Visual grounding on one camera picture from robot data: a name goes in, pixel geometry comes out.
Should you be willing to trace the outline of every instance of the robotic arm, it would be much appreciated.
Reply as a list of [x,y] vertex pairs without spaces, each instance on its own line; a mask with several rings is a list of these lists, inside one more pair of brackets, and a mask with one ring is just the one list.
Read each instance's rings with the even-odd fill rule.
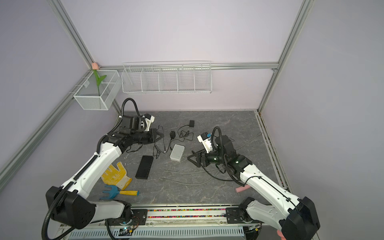
[[[86,200],[96,181],[129,146],[134,143],[150,144],[164,137],[156,129],[150,128],[154,117],[149,114],[140,115],[133,99],[127,98],[123,102],[122,113],[125,103],[129,100],[134,103],[137,115],[119,116],[118,124],[99,140],[97,150],[88,162],[61,187],[51,187],[47,191],[49,209],[41,230],[43,240],[51,240],[47,235],[50,219],[71,226],[54,240],[62,239],[75,228],[84,228],[92,222],[110,218],[115,218],[118,222],[131,221],[132,211],[129,203]],[[219,131],[219,137],[213,143],[216,129]],[[251,160],[236,153],[230,139],[221,135],[219,127],[214,128],[212,135],[201,134],[198,140],[203,143],[205,149],[192,151],[193,155],[187,157],[190,162],[202,168],[209,164],[222,165],[233,181],[243,186],[250,185],[272,204],[263,205],[253,198],[247,198],[239,205],[240,220],[265,222],[281,230],[287,240],[310,240],[313,237],[320,224],[310,199],[300,199],[289,193],[264,175]],[[112,236],[107,221],[106,224],[107,231]]]
[[150,128],[155,120],[149,114],[140,115],[133,99],[127,98],[122,104],[121,112],[127,101],[135,105],[137,116],[119,116],[118,124],[105,134],[98,142],[98,147],[86,164],[61,187],[51,187],[46,193],[49,206],[44,219],[41,236],[50,240],[47,235],[49,220],[53,219],[71,226],[55,240],[63,238],[73,229],[84,228],[91,222],[109,218],[120,218],[121,221],[131,220],[130,204],[125,202],[89,202],[86,198],[108,166],[113,163],[129,146],[134,143],[150,144],[164,137],[157,129]]
[[[216,129],[219,130],[219,137],[214,144]],[[274,183],[251,160],[236,153],[231,140],[221,135],[219,127],[215,127],[212,134],[206,132],[197,138],[205,149],[192,151],[193,154],[187,157],[190,162],[204,169],[209,164],[222,165],[235,182],[242,186],[250,185],[272,204],[264,205],[248,197],[239,205],[242,221],[265,222],[281,230],[287,240],[310,240],[314,236],[320,223],[314,203],[309,198],[300,199]]]

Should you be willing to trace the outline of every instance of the white mesh basket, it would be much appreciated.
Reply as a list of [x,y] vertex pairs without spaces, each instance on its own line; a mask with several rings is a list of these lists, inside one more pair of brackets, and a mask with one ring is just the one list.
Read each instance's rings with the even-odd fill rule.
[[210,64],[129,65],[121,74],[125,93],[211,93]]
[[120,75],[116,70],[97,70],[101,77],[107,75],[99,86],[92,73],[76,91],[73,97],[84,110],[108,110],[121,88]]

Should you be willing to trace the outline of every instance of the black power adapter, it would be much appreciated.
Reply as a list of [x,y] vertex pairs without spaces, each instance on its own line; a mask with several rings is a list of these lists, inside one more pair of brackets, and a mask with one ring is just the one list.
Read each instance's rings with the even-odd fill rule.
[[176,133],[175,133],[175,131],[171,131],[171,132],[169,133],[169,136],[170,136],[171,139],[175,139],[175,137],[176,137]]

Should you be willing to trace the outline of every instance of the yellow work glove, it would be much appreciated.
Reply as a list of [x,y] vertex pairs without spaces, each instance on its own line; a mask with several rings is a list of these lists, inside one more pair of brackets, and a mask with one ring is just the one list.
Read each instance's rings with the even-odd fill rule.
[[107,185],[115,185],[121,190],[124,190],[131,183],[132,178],[127,176],[127,171],[122,165],[122,162],[118,162],[117,166],[119,170],[111,164],[101,175],[101,179]]

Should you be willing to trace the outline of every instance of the light purple wall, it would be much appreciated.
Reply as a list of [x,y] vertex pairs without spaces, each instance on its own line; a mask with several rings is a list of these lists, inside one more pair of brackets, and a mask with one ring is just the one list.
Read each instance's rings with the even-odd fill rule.
[[316,1],[262,111],[320,239],[383,239],[384,1]]
[[[45,0],[0,1],[0,56],[2,167],[87,67]],[[84,111],[72,103],[0,193],[1,239],[41,239],[45,192],[90,158],[115,117],[113,110]]]
[[302,0],[63,0],[100,65],[278,61]]
[[0,168],[87,66],[45,0],[0,2]]
[[[276,62],[302,0],[62,2],[94,60],[107,66],[138,61]],[[271,74],[213,71],[212,94],[130,96],[143,110],[256,109]],[[126,97],[120,93],[118,101]]]
[[[113,127],[116,112],[86,111],[73,102],[15,177],[0,193],[2,239],[41,239],[48,210],[45,193],[75,174]],[[55,222],[51,231],[57,231]]]

